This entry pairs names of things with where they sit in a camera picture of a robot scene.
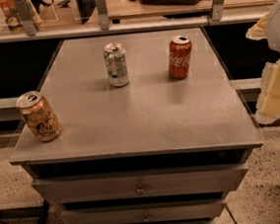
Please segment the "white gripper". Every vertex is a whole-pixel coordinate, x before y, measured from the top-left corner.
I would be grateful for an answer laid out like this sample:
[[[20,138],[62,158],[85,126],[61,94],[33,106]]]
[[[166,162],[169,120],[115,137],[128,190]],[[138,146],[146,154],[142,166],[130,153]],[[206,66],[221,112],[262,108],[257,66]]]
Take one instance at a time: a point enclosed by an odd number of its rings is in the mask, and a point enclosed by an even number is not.
[[[245,37],[253,40],[268,39],[268,46],[280,52],[280,0],[247,30]],[[260,94],[257,98],[255,120],[271,124],[280,117],[280,58],[276,63],[267,62],[261,76]]]

